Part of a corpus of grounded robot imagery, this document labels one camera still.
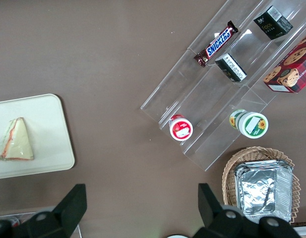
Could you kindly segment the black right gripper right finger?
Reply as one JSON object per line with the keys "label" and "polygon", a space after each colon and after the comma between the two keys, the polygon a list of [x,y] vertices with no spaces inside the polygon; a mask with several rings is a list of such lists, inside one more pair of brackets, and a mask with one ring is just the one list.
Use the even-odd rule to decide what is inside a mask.
{"label": "black right gripper right finger", "polygon": [[300,237],[294,228],[281,218],[263,217],[257,224],[235,210],[222,208],[207,183],[198,185],[198,209],[204,226],[195,233],[195,238]]}

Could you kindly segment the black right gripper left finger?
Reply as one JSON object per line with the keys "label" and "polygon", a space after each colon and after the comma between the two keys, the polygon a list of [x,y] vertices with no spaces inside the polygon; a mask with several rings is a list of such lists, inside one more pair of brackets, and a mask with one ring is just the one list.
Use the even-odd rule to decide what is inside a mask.
{"label": "black right gripper left finger", "polygon": [[69,238],[86,210],[86,186],[76,184],[52,211],[36,213],[17,227],[0,220],[0,238]]}

